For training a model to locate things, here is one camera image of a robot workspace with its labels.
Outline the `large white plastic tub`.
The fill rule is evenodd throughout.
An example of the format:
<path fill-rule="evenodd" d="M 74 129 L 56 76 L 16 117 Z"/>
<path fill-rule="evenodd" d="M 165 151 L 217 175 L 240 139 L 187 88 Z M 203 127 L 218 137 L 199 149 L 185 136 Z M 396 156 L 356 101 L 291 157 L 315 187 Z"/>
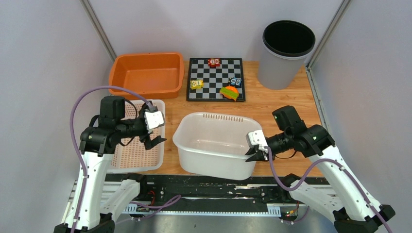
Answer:
<path fill-rule="evenodd" d="M 183 170 L 210 177 L 245 180 L 255 169 L 248 162 L 246 136 L 261 125 L 248 117 L 196 112 L 186 115 L 172 140 Z"/>

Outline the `grey bin black liner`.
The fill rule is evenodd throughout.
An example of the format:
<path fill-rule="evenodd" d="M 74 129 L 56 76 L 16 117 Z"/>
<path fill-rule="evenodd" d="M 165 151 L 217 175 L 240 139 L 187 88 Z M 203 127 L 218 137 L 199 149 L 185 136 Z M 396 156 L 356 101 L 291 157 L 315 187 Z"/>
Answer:
<path fill-rule="evenodd" d="M 271 90 L 287 88 L 315 47 L 316 36 L 303 23 L 280 20 L 263 31 L 258 81 Z"/>

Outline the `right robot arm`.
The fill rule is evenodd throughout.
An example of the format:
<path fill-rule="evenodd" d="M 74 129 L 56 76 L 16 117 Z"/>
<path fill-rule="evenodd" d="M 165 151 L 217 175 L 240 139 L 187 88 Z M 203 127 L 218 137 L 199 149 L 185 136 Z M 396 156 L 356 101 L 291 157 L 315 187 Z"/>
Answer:
<path fill-rule="evenodd" d="M 274 159 L 282 152 L 300 152 L 317 167 L 336 192 L 331 197 L 306 183 L 302 176 L 289 174 L 273 177 L 279 186 L 278 198 L 282 202 L 296 200 L 308 210 L 315 210 L 329 219 L 340 233 L 373 233 L 380 226 L 391 231 L 388 221 L 395 216 L 392 206 L 381 204 L 361 184 L 344 161 L 329 132 L 321 125 L 306 126 L 293 106 L 287 105 L 273 111 L 280 133 L 266 137 L 262 130 L 246 135 L 249 145 L 248 161 L 269 162 L 274 170 Z"/>

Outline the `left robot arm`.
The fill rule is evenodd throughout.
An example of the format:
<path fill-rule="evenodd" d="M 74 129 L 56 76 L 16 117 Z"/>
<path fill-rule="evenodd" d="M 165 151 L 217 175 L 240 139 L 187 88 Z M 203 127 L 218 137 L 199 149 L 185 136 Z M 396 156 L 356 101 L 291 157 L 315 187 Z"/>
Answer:
<path fill-rule="evenodd" d="M 115 222 L 133 198 L 144 200 L 149 188 L 141 174 L 128 173 L 120 187 L 104 203 L 101 203 L 104 181 L 122 139 L 139 138 L 146 150 L 165 141 L 161 136 L 150 138 L 153 130 L 164 126 L 165 119 L 157 106 L 146 100 L 135 117 L 125 118 L 129 100 L 119 96 L 107 96 L 101 100 L 100 113 L 95 115 L 80 136 L 81 168 L 71 209 L 56 233 L 112 233 Z"/>

